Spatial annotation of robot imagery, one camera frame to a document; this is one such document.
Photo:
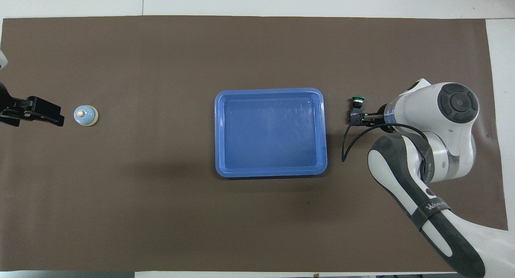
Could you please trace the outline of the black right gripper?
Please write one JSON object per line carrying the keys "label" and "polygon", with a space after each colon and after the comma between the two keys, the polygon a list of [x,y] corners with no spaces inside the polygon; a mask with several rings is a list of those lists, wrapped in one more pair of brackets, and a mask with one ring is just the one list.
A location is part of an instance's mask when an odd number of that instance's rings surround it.
{"label": "black right gripper", "polygon": [[385,124],[384,115],[381,113],[365,113],[362,109],[351,109],[349,111],[350,126],[372,127]]}

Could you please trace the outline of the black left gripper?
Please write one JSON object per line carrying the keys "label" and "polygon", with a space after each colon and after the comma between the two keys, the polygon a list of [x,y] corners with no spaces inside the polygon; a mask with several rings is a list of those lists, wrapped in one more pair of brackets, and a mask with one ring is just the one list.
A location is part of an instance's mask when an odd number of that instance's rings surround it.
{"label": "black left gripper", "polygon": [[20,118],[38,118],[58,127],[64,124],[64,116],[61,115],[61,107],[36,96],[26,99],[12,97],[4,84],[0,84],[1,117],[0,122],[18,127]]}

